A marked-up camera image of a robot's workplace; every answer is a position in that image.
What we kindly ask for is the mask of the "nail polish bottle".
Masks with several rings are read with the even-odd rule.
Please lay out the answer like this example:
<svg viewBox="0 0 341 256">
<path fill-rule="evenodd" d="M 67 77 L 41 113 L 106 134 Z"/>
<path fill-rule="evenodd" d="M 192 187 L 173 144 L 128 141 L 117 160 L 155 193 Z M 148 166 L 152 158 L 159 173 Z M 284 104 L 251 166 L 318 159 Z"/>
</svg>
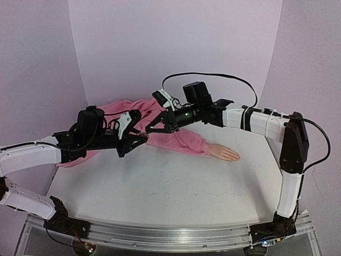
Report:
<svg viewBox="0 0 341 256">
<path fill-rule="evenodd" d="M 143 133 L 143 132 L 141 132 L 141 133 L 139 134 L 139 136 L 140 136 L 140 137 L 143 137 L 143 138 L 148 138 L 148 135 L 147 135 L 146 133 Z"/>
</svg>

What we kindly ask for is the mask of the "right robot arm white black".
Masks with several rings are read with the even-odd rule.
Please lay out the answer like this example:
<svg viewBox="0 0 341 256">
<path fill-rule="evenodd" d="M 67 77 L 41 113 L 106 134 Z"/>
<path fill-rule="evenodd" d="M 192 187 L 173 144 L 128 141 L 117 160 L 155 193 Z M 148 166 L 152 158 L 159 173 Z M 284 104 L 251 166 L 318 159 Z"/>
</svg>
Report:
<svg viewBox="0 0 341 256">
<path fill-rule="evenodd" d="M 279 165 L 282 184 L 278 207 L 271 222 L 250 226 L 249 234 L 252 245 L 261 244 L 263 247 L 271 241 L 294 235 L 294 216 L 298 210 L 304 164 L 309 149 L 302 115 L 294 112 L 286 117 L 275 110 L 239 106 L 231 100 L 213 101 L 204 82 L 185 85 L 183 91 L 188 104 L 179 109 L 165 89 L 152 94 L 164 111 L 146 126 L 146 133 L 174 133 L 201 121 L 204 124 L 256 133 L 281 143 Z"/>
</svg>

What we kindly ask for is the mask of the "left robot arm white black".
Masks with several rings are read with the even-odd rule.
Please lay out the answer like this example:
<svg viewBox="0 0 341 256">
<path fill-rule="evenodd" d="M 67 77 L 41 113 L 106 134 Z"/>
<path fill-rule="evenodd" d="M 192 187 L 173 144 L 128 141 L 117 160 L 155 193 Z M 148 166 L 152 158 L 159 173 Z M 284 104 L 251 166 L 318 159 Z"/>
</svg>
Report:
<svg viewBox="0 0 341 256">
<path fill-rule="evenodd" d="M 77 122 L 67 131 L 1 148 L 1 205 L 50 220 L 61 233 L 70 231 L 72 222 L 60 199 L 20 188 L 7 176 L 30 167 L 70 163 L 91 150 L 116 149 L 124 157 L 146 143 L 147 138 L 134 127 L 142 117 L 139 110 L 122 112 L 112 122 L 106 117 L 102 109 L 89 106 L 78 113 Z"/>
</svg>

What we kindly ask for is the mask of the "pink sweatshirt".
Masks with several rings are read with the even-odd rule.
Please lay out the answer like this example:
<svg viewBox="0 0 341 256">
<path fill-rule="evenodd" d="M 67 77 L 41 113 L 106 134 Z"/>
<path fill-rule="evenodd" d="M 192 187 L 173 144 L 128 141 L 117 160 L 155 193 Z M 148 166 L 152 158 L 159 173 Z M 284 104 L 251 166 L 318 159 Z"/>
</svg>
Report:
<svg viewBox="0 0 341 256">
<path fill-rule="evenodd" d="M 142 118 L 134 127 L 141 132 L 144 132 L 145 127 L 164 111 L 164 108 L 155 99 L 141 99 L 137 101 L 119 100 L 99 108 L 107 115 L 121 111 L 139 110 Z M 147 145 L 195 156 L 209 154 L 207 141 L 201 135 L 184 128 L 170 134 L 150 133 Z"/>
</svg>

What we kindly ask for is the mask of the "mannequin hand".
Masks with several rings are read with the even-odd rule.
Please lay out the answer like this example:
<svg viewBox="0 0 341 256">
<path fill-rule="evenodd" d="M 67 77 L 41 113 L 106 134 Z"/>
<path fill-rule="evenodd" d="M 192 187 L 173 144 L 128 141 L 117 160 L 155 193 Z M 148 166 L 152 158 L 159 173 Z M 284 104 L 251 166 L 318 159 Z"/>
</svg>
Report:
<svg viewBox="0 0 341 256">
<path fill-rule="evenodd" d="M 217 159 L 234 162 L 240 159 L 240 155 L 232 149 L 216 143 L 208 144 L 208 153 Z"/>
</svg>

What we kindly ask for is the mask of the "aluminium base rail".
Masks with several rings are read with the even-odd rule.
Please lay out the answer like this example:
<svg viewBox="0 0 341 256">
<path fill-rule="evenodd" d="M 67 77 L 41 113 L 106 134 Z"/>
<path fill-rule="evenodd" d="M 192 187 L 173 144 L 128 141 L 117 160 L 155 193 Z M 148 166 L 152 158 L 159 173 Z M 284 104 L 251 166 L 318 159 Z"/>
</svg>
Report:
<svg viewBox="0 0 341 256">
<path fill-rule="evenodd" d="M 151 252 L 224 251 L 257 245 L 268 247 L 300 235 L 306 234 L 309 238 L 314 235 L 308 213 L 299 215 L 295 224 L 289 228 L 279 223 L 189 228 L 134 227 L 80 219 L 46 224 L 34 215 L 30 215 L 28 220 L 53 237 L 61 236 L 78 242 Z"/>
</svg>

